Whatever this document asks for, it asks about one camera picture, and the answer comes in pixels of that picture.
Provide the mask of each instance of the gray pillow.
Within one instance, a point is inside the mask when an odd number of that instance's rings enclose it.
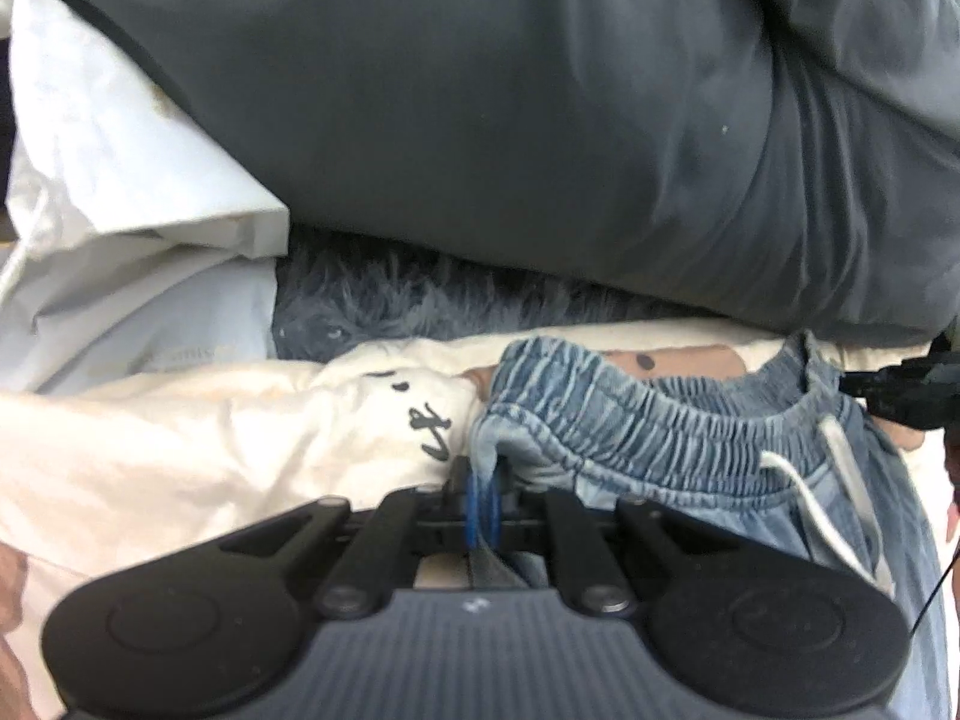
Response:
[[[65,0],[297,221],[779,332],[960,307],[960,0]]]

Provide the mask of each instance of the ribbed surface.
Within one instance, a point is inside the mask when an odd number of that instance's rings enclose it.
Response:
[[[230,720],[743,720],[664,675],[626,624],[553,590],[400,592],[329,625],[290,679]],[[858,715],[880,720],[881,712]]]

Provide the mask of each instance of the white drawstring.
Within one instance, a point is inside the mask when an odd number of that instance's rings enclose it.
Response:
[[[840,480],[847,490],[847,495],[850,497],[851,503],[853,503],[858,519],[865,528],[871,531],[871,536],[877,540],[877,546],[880,548],[880,559],[877,561],[877,570],[868,571],[864,568],[858,557],[856,557],[856,552],[853,551],[853,547],[850,546],[850,543],[830,521],[824,508],[814,496],[813,491],[810,490],[809,485],[803,480],[803,476],[800,476],[800,472],[795,469],[788,459],[776,454],[776,452],[763,452],[760,455],[760,467],[762,469],[776,469],[789,478],[796,486],[798,493],[800,493],[803,507],[805,507],[808,512],[813,526],[817,529],[820,536],[824,538],[824,542],[827,543],[827,546],[832,549],[834,554],[837,555],[843,564],[851,571],[856,573],[857,576],[860,576],[861,579],[868,581],[881,592],[893,596],[895,592],[894,581],[890,572],[890,565],[883,554],[883,542],[880,537],[880,524],[877,522],[877,513],[870,500],[870,495],[867,493],[867,487],[863,482],[863,477],[860,475],[860,470],[856,464],[856,457],[853,456],[853,449],[851,448],[850,442],[847,441],[847,436],[843,432],[840,423],[832,416],[821,420],[820,430],[824,439],[827,441],[830,453],[833,455]]]
[[[853,447],[835,416],[825,416],[820,420],[819,428],[836,462],[840,480],[853,503],[857,518],[866,529],[867,537],[877,546],[877,568],[874,571],[877,586],[886,594],[893,596],[896,588],[893,574],[890,572],[890,564],[883,552],[883,533],[880,530],[880,522],[877,521],[874,503],[870,500],[870,493],[867,492],[867,485],[863,481],[863,474],[860,473],[856,457],[853,456]]]

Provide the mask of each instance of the white logo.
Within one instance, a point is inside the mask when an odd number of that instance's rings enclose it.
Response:
[[[488,608],[491,608],[491,603],[486,598],[472,598],[469,601],[464,601],[463,605],[464,611],[468,611],[470,614],[479,614]]]

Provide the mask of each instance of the black wire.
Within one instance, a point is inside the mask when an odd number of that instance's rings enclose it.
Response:
[[[926,611],[933,605],[933,602],[936,600],[937,595],[940,593],[940,588],[944,586],[944,582],[947,581],[947,577],[950,575],[950,572],[953,570],[954,565],[957,565],[957,560],[960,560],[960,544],[957,545],[957,551],[953,553],[953,559],[950,561],[950,565],[947,566],[947,570],[944,571],[944,575],[940,578],[937,583],[937,586],[933,589],[933,592],[930,593],[930,597],[926,599],[926,603],[923,604],[923,608],[920,610],[920,614],[917,615],[917,622],[913,624],[913,628],[910,630],[910,637],[913,638],[917,633],[917,629],[920,627],[920,623],[923,622],[923,618],[926,615]]]

